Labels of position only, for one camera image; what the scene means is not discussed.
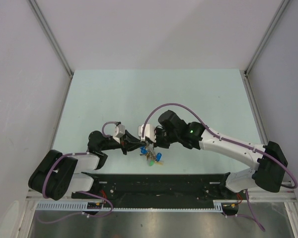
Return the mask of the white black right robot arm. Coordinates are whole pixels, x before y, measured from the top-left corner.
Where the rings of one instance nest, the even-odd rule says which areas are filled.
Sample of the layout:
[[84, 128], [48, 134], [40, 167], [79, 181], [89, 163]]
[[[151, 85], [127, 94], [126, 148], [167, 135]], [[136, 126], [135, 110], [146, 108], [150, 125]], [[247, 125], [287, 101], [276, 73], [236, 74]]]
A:
[[161, 127], [156, 129], [156, 147], [169, 148], [178, 142], [188, 149], [216, 152], [248, 166], [238, 173], [225, 174], [219, 186], [223, 198], [231, 199], [237, 192], [254, 187], [272, 193], [280, 191], [288, 162], [278, 143], [252, 144], [218, 132], [211, 134], [201, 123], [186, 123], [171, 110], [164, 112], [158, 122]]

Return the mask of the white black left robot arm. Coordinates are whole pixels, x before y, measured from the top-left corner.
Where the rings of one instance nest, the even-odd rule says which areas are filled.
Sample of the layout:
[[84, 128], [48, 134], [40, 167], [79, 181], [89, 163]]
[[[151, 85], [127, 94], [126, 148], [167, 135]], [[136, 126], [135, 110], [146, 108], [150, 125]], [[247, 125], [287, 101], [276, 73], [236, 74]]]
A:
[[50, 150], [30, 176], [28, 186], [44, 198], [53, 200], [61, 199], [68, 192], [81, 190], [87, 197], [95, 198], [100, 192], [100, 186], [84, 172], [104, 166], [108, 155], [103, 151], [120, 149], [126, 155], [143, 146], [145, 142], [128, 131], [118, 138], [106, 137], [100, 131], [93, 131], [88, 137], [86, 152], [63, 154]]

